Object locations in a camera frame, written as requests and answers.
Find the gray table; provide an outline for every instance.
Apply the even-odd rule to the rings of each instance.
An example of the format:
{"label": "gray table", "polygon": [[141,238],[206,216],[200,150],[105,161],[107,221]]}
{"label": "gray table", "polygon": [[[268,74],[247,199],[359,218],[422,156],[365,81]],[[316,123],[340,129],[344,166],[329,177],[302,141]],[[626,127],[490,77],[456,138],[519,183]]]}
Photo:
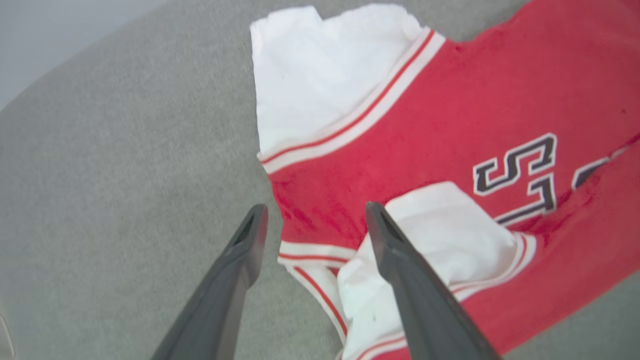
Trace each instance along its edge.
{"label": "gray table", "polygon": [[[455,40],[522,0],[399,1]],[[312,1],[323,16],[367,1]],[[255,159],[251,21],[288,0],[174,0],[0,113],[0,296],[20,360],[145,359],[252,204],[271,209],[237,359],[333,359],[323,310],[276,264]],[[632,359],[637,274],[510,359]]]}

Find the garment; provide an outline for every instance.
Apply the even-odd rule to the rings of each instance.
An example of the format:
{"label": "garment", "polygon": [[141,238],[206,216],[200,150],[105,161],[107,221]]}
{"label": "garment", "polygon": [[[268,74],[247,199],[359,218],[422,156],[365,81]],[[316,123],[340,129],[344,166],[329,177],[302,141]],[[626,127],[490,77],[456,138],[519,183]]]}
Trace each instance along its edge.
{"label": "garment", "polygon": [[[259,154],[284,218],[278,261],[347,341],[336,274],[365,240],[365,203],[449,181],[535,239],[514,243],[532,246],[512,278],[459,297],[491,343],[504,353],[560,321],[640,263],[639,38],[640,5],[626,0],[534,0],[464,43],[424,28],[346,115]],[[295,49],[281,54],[299,58]],[[270,105],[258,81],[260,129]],[[304,115],[285,111],[283,124]],[[402,358],[403,341],[378,338],[353,358]]]}

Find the raglan shirt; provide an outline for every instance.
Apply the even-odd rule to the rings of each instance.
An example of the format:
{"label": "raglan shirt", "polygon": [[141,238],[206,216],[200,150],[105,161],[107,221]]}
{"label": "raglan shirt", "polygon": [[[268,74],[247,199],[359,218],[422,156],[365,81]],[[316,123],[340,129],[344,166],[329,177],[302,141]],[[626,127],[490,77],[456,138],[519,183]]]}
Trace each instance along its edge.
{"label": "raglan shirt", "polygon": [[[534,0],[463,43],[424,28],[353,111],[259,154],[284,218],[278,261],[344,341],[336,275],[365,203],[450,181],[535,238],[517,276],[462,302],[505,353],[637,270],[639,114],[636,2]],[[357,359],[402,356],[394,334]]]}

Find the white fabric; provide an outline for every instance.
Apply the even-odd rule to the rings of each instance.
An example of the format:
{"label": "white fabric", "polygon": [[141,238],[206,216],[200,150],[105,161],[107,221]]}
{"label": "white fabric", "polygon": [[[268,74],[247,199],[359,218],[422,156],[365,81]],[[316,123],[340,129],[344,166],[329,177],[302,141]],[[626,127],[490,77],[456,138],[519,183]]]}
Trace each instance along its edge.
{"label": "white fabric", "polygon": [[[450,288],[501,278],[525,256],[518,245],[521,237],[496,224],[453,183],[414,190],[385,209]],[[340,269],[338,287],[350,322],[344,360],[403,330],[393,289],[378,273],[369,234]],[[464,294],[455,293],[459,301]]]}
{"label": "white fabric", "polygon": [[398,5],[322,20],[312,6],[251,25],[260,151],[309,136],[355,109],[420,34]]}

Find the red stripe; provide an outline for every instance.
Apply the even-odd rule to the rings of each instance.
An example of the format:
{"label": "red stripe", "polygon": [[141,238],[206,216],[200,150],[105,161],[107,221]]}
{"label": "red stripe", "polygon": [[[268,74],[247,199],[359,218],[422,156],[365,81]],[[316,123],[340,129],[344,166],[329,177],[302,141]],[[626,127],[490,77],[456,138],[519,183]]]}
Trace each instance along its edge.
{"label": "red stripe", "polygon": [[334,256],[321,256],[321,255],[288,255],[280,253],[278,255],[283,259],[291,259],[291,260],[328,260],[328,261],[338,261],[339,263],[346,263],[348,260],[342,258],[336,258]]}
{"label": "red stripe", "polygon": [[376,350],[377,348],[380,348],[380,347],[383,347],[383,346],[385,346],[385,345],[389,345],[389,344],[391,344],[391,343],[395,343],[395,342],[398,342],[398,341],[403,341],[403,340],[404,340],[404,336],[403,336],[402,338],[399,338],[399,339],[395,339],[395,340],[387,340],[387,341],[385,341],[385,342],[383,342],[383,343],[379,343],[379,344],[377,344],[377,345],[374,345],[374,346],[372,346],[372,347],[368,348],[365,352],[363,352],[363,353],[362,353],[362,355],[360,355],[360,356],[358,357],[358,359],[357,359],[357,360],[362,360],[362,359],[364,359],[365,355],[367,355],[369,352],[371,352],[371,351],[373,351],[373,350]]}
{"label": "red stripe", "polygon": [[[522,243],[524,244],[524,249],[522,250],[522,256],[520,256],[520,260],[518,260],[518,263],[513,268],[513,271],[511,272],[511,274],[513,274],[513,272],[518,271],[518,267],[520,266],[520,264],[522,264],[522,261],[524,261],[524,258],[527,255],[527,239],[525,239],[524,236],[522,236],[522,235],[520,235],[520,239],[522,239]],[[463,286],[463,287],[461,287],[459,289],[455,289],[453,291],[453,293],[457,294],[457,293],[461,292],[462,290],[466,290],[466,289],[472,288],[474,286],[477,286],[477,285]]]}
{"label": "red stripe", "polygon": [[345,131],[351,129],[353,126],[355,126],[357,123],[359,123],[360,121],[362,121],[362,119],[364,119],[370,112],[371,110],[373,110],[373,108],[376,107],[376,105],[378,105],[378,103],[382,100],[382,98],[384,98],[384,96],[387,94],[387,92],[389,92],[389,90],[391,89],[391,87],[396,83],[396,81],[400,78],[400,76],[402,76],[402,74],[405,72],[405,70],[409,67],[409,65],[411,65],[411,63],[413,63],[413,61],[418,57],[418,55],[422,52],[422,50],[427,46],[427,44],[429,44],[429,41],[431,40],[431,38],[433,37],[434,31],[431,30],[429,32],[429,35],[427,36],[427,38],[424,40],[424,42],[422,43],[422,45],[420,45],[420,47],[418,48],[418,50],[413,54],[413,56],[402,66],[402,68],[400,68],[400,71],[398,71],[398,73],[394,76],[393,79],[391,79],[391,82],[387,85],[387,87],[385,87],[385,89],[382,91],[382,93],[376,98],[376,100],[369,105],[369,107],[359,116],[357,117],[354,121],[352,121],[351,123],[349,123],[347,126],[343,127],[342,129],[340,129],[339,131],[337,131],[336,133],[327,136],[326,138],[317,140],[315,142],[311,142],[311,143],[306,143],[303,145],[298,145],[298,146],[294,146],[294,147],[290,147],[288,149],[284,149],[280,152],[278,152],[277,154],[268,157],[265,160],[261,160],[260,162],[265,164],[268,163],[269,161],[277,158],[278,156],[284,154],[285,152],[289,152],[289,151],[293,151],[293,150],[298,150],[298,149],[303,149],[305,147],[312,147],[312,146],[316,146],[316,145],[320,145],[322,143],[325,143],[331,139],[334,139],[336,136],[339,136],[340,134],[344,133]]}
{"label": "red stripe", "polygon": [[313,278],[311,278],[311,276],[309,276],[309,274],[307,274],[304,270],[302,270],[301,268],[295,266],[294,269],[296,269],[297,272],[300,273],[300,275],[302,275],[308,282],[309,284],[311,284],[311,286],[313,286],[317,292],[320,294],[320,296],[322,297],[322,299],[324,300],[324,302],[329,305],[329,308],[331,309],[331,311],[333,312],[333,315],[335,315],[335,318],[338,319],[338,322],[340,323],[340,327],[342,327],[342,331],[344,332],[344,335],[347,335],[347,327],[346,325],[344,325],[344,321],[342,321],[342,317],[340,316],[340,313],[338,313],[338,310],[335,308],[335,306],[333,305],[333,302],[331,302],[331,300],[326,296],[326,294],[324,293],[324,291],[322,290],[322,288],[320,288],[320,285],[318,285]]}

